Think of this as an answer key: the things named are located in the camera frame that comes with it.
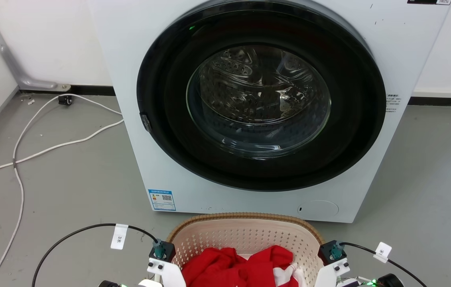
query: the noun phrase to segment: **brown woven rim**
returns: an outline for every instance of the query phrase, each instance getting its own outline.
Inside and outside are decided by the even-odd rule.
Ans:
[[[207,221],[207,220],[217,220],[217,219],[265,219],[265,220],[276,220],[294,223],[300,225],[307,229],[312,235],[318,240],[319,244],[325,244],[323,237],[319,234],[319,232],[308,222],[301,220],[299,218],[295,218],[292,216],[282,216],[278,214],[261,214],[257,212],[230,212],[226,214],[202,214],[198,216],[193,216],[181,224],[179,224],[167,237],[167,242],[172,243],[172,240],[176,238],[176,235],[188,225],[199,222],[199,221]]]

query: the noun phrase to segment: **red clothing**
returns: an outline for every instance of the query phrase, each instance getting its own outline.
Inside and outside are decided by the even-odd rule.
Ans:
[[[276,287],[273,268],[286,269],[293,253],[280,246],[264,249],[248,260],[234,248],[207,248],[183,266],[187,287]],[[291,280],[281,287],[298,287]]]

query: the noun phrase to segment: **washing machine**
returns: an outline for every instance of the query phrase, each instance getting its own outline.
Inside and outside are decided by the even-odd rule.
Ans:
[[[136,191],[155,211],[352,222],[449,3],[89,0]]]

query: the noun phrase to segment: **power cord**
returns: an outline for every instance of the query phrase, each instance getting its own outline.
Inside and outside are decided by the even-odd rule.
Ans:
[[[103,127],[103,128],[101,128],[101,129],[99,129],[98,131],[96,131],[96,132],[93,133],[92,135],[88,136],[87,138],[83,138],[83,139],[81,139],[81,140],[74,140],[74,141],[72,141],[72,142],[65,142],[65,143],[62,143],[62,144],[60,144],[60,145],[55,145],[55,146],[50,147],[50,148],[48,148],[48,149],[45,149],[45,150],[43,150],[43,151],[41,151],[41,152],[39,152],[39,153],[35,153],[35,154],[33,154],[33,155],[31,155],[31,156],[28,156],[28,157],[26,157],[26,158],[23,158],[23,159],[20,159],[20,160],[16,160],[16,150],[18,149],[18,145],[19,145],[21,139],[23,138],[23,134],[25,133],[25,131],[26,131],[27,128],[29,127],[29,125],[30,125],[30,123],[32,122],[32,120],[34,120],[34,118],[39,114],[39,112],[41,112],[41,110],[42,110],[43,108],[45,108],[45,106],[47,106],[48,104],[50,104],[50,103],[53,102],[54,100],[57,100],[57,99],[59,98],[59,96],[75,96],[75,97],[77,97],[77,98],[81,98],[81,99],[83,99],[83,100],[87,100],[87,102],[91,102],[91,103],[96,104],[96,105],[98,105],[98,106],[100,106],[100,107],[103,107],[103,108],[105,108],[105,109],[107,109],[107,110],[109,110],[109,111],[112,111],[112,112],[116,113],[116,114],[122,115],[122,114],[121,114],[120,112],[118,112],[118,111],[115,111],[115,110],[113,110],[113,109],[110,109],[110,108],[108,108],[108,107],[105,107],[105,106],[103,106],[102,104],[97,103],[97,102],[94,102],[93,100],[89,100],[88,98],[84,98],[83,96],[79,96],[79,95],[77,95],[77,94],[72,94],[72,93],[65,93],[65,94],[58,95],[58,96],[52,98],[51,100],[49,100],[47,103],[45,103],[45,105],[43,105],[43,106],[41,107],[41,109],[39,109],[39,110],[37,111],[37,113],[35,113],[35,115],[29,120],[28,124],[25,126],[25,128],[24,128],[23,131],[22,131],[22,133],[20,134],[20,136],[19,136],[19,138],[18,138],[18,141],[16,142],[16,145],[14,146],[14,150],[13,150],[13,152],[12,152],[12,162],[11,162],[11,163],[7,163],[6,165],[1,165],[1,166],[0,166],[0,169],[2,169],[2,168],[4,168],[4,167],[10,167],[11,165],[13,166],[13,168],[14,168],[14,174],[16,175],[16,179],[18,180],[18,183],[19,183],[19,185],[20,185],[20,191],[21,191],[21,195],[22,195],[21,205],[20,205],[20,214],[19,214],[19,216],[18,216],[18,221],[16,222],[16,227],[14,227],[14,231],[12,232],[11,239],[9,240],[9,243],[7,244],[7,247],[6,247],[6,249],[5,249],[3,255],[2,255],[1,259],[0,259],[0,266],[1,266],[2,263],[4,262],[5,256],[7,255],[7,252],[9,252],[9,249],[11,248],[12,241],[13,241],[14,238],[16,237],[16,233],[18,232],[18,228],[19,228],[19,226],[20,226],[20,222],[22,221],[23,206],[24,206],[24,202],[25,202],[25,200],[24,200],[24,198],[25,198],[25,191],[24,191],[24,189],[23,189],[23,183],[22,183],[22,180],[21,180],[21,178],[20,178],[20,175],[18,174],[18,167],[17,167],[17,164],[18,164],[18,163],[21,163],[21,162],[24,162],[24,161],[27,161],[27,160],[29,160],[29,159],[31,159],[31,158],[36,157],[36,156],[45,154],[45,153],[47,153],[47,152],[49,152],[49,151],[51,151],[51,150],[53,150],[53,149],[56,149],[56,148],[58,148],[58,147],[64,147],[65,145],[72,145],[72,144],[77,144],[78,142],[84,142],[84,141],[86,141],[86,140],[90,140],[91,138],[93,138],[94,136],[96,136],[97,134],[99,134],[100,132],[103,132],[105,129],[109,129],[109,128],[111,128],[111,127],[117,126],[117,125],[121,124],[122,122],[124,122],[124,120],[120,120],[120,121],[116,122],[115,124],[108,125],[108,126],[106,126],[106,127]]]
[[[341,242],[339,243],[339,245],[348,245],[348,246],[352,246],[352,247],[356,247],[356,248],[360,248],[363,249],[367,252],[370,252],[372,254],[376,254],[376,252],[374,252],[373,250],[367,248],[367,247],[363,247],[361,245],[355,244],[355,243],[349,243],[349,242]],[[411,273],[410,271],[408,271],[406,268],[402,267],[401,265],[393,262],[392,260],[388,259],[388,262],[390,262],[392,265],[394,265],[395,267],[398,267],[399,269],[401,269],[402,271],[406,272],[406,274],[408,274],[409,276],[412,276],[413,279],[417,280],[417,282],[420,283],[420,285],[422,285],[423,287],[427,287],[424,282],[422,282],[422,280],[420,280],[417,276],[415,276],[413,273]]]
[[[96,228],[96,227],[115,226],[115,225],[116,225],[115,223],[95,224],[95,225],[91,225],[91,226],[88,226],[88,227],[84,227],[84,228],[82,228],[80,230],[77,230],[77,231],[75,231],[73,233],[70,233],[70,234],[64,236],[63,238],[61,238],[61,240],[57,241],[52,247],[50,247],[50,249],[48,249],[48,251],[45,253],[43,258],[41,258],[41,261],[39,261],[39,264],[37,264],[37,268],[35,269],[35,272],[34,272],[34,277],[32,278],[32,287],[35,287],[35,281],[37,279],[37,274],[39,273],[39,269],[41,269],[41,265],[43,265],[43,262],[45,262],[45,259],[46,259],[46,257],[48,257],[48,254],[50,254],[50,252],[52,252],[52,250],[55,249],[55,247],[57,247],[57,245],[61,244],[64,240],[66,240],[66,239],[70,238],[71,236],[73,236],[75,234],[78,234],[78,233],[80,233],[82,231],[86,231],[86,230],[89,230],[89,229],[92,229],[92,228]],[[128,228],[131,228],[131,229],[136,230],[136,231],[140,231],[143,234],[151,237],[152,240],[154,240],[155,243],[159,243],[159,241],[151,233],[149,233],[149,232],[147,232],[147,231],[145,231],[143,229],[140,229],[138,227],[131,226],[131,225],[128,225]]]

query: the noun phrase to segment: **round black door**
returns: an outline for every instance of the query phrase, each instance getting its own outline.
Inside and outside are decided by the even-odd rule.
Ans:
[[[229,187],[329,180],[364,156],[384,120],[382,76],[354,34],[285,0],[209,2],[147,52],[144,125],[180,165]]]

